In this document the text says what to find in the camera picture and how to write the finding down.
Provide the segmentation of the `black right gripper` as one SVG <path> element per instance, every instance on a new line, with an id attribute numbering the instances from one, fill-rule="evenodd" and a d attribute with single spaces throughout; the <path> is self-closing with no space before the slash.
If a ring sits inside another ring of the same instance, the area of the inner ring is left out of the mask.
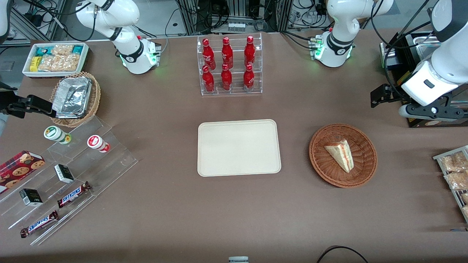
<path id="1" fill-rule="evenodd" d="M 0 92 L 0 111 L 4 115 L 24 118 L 25 112 L 54 116 L 53 104 L 35 95 L 21 97 L 13 91 Z"/>

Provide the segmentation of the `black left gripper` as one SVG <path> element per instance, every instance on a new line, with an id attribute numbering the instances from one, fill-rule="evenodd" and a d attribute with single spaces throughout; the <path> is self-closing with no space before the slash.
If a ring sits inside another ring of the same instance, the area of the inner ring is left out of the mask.
<path id="1" fill-rule="evenodd" d="M 370 93 L 371 108 L 381 103 L 408 103 L 408 94 L 402 88 L 392 88 L 389 84 L 382 84 Z"/>

